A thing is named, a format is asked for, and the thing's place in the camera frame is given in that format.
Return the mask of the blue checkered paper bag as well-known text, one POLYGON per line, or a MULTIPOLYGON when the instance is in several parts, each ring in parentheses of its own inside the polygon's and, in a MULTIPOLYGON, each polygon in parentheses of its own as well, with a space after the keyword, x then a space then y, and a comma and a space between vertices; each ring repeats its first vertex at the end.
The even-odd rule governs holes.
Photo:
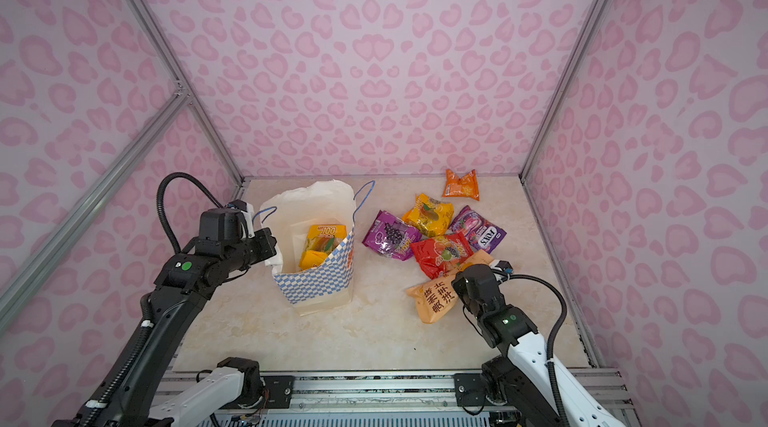
POLYGON ((375 182, 355 190, 341 180, 284 191, 257 211, 277 240, 265 265, 286 300, 301 315, 349 303, 353 296, 355 216, 375 182))

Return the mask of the yellow mango candy bag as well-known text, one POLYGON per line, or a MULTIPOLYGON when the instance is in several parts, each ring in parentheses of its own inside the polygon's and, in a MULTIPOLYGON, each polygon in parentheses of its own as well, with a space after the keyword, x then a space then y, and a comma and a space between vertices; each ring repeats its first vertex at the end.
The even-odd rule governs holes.
POLYGON ((322 265, 346 236, 347 228, 343 224, 311 226, 299 261, 299 269, 305 271, 322 265))

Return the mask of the red fruit candy bag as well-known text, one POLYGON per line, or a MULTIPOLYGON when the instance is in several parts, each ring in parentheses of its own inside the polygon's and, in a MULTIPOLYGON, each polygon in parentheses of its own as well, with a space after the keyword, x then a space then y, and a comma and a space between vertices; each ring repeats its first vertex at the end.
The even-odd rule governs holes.
POLYGON ((429 279, 444 276, 473 254, 472 247, 461 232, 438 235, 412 243, 411 251, 422 272, 429 279))

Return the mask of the orange taro chips bag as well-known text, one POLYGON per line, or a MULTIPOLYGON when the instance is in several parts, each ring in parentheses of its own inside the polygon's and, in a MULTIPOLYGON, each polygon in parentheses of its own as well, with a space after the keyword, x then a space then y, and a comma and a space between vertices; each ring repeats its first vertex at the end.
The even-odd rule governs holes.
POLYGON ((416 311, 422 323, 434 324, 449 312, 459 298, 452 282, 459 273, 476 264, 493 266, 496 260, 481 250, 470 256, 459 267, 447 271, 443 276, 415 285, 406 294, 415 301, 416 311))

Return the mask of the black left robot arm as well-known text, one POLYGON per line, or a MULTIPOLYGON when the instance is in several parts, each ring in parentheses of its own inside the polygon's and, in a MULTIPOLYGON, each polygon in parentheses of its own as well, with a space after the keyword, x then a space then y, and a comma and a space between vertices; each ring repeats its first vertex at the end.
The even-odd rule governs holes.
POLYGON ((199 233, 163 265, 140 299, 141 320, 114 366, 70 419, 54 426, 143 426, 165 370, 189 327, 223 284, 277 254, 254 207, 236 200, 201 214, 199 233))

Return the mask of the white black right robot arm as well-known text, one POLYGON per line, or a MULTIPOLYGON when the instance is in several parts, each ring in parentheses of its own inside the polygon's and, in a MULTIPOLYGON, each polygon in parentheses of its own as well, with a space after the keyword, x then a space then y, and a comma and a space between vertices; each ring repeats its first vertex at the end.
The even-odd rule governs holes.
POLYGON ((534 426, 621 426, 555 355, 557 334, 568 307, 550 282, 529 274, 514 274, 503 263, 474 264, 459 272, 452 287, 465 317, 499 355, 481 368, 483 403, 515 408, 534 426), (560 313, 548 335, 519 307, 506 301, 501 285, 524 280, 547 288, 557 298, 560 313))

